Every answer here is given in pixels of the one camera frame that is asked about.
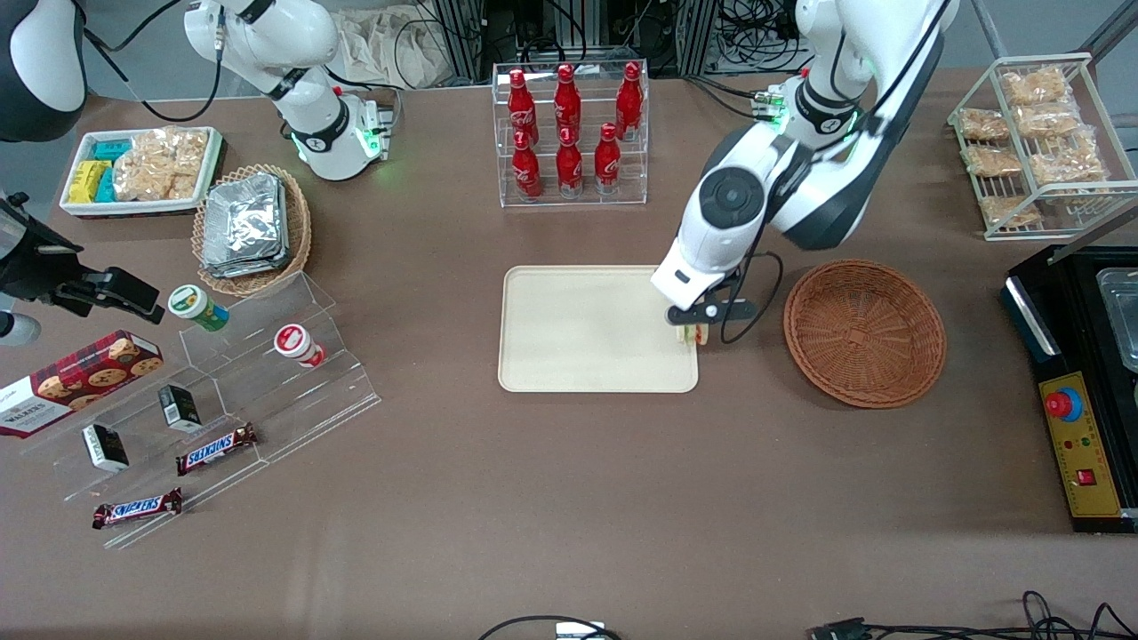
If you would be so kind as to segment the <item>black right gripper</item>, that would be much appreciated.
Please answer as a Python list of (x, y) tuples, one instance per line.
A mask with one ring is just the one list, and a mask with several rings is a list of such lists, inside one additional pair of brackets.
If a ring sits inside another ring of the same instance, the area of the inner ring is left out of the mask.
[(90, 315), (93, 307), (121, 309), (147, 323), (159, 323), (165, 309), (157, 288), (119, 266), (85, 266), (80, 260), (84, 247), (28, 215), (23, 208), (27, 202), (26, 196), (1, 200), (5, 296), (61, 307), (80, 317)]

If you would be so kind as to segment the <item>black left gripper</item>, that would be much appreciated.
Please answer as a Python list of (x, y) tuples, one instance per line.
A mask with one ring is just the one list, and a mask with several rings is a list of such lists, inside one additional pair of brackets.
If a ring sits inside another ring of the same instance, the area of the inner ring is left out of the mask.
[(748, 323), (759, 315), (756, 305), (747, 300), (711, 300), (698, 302), (688, 309), (667, 307), (666, 321), (675, 325), (677, 340), (687, 343), (687, 325), (696, 325), (696, 344), (706, 346), (711, 325)]

